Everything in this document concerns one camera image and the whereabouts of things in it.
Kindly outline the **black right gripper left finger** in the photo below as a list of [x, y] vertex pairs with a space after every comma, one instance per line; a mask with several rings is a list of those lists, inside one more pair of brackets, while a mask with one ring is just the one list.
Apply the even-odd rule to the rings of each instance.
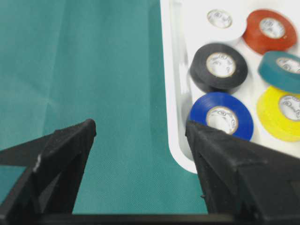
[[0, 222], [71, 213], [96, 136], [92, 119], [0, 152]]

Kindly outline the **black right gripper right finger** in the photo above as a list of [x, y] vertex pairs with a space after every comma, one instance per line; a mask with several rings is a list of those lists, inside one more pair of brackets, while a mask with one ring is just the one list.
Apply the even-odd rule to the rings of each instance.
[[186, 137], [209, 213], [236, 223], [297, 225], [300, 160], [195, 121]]

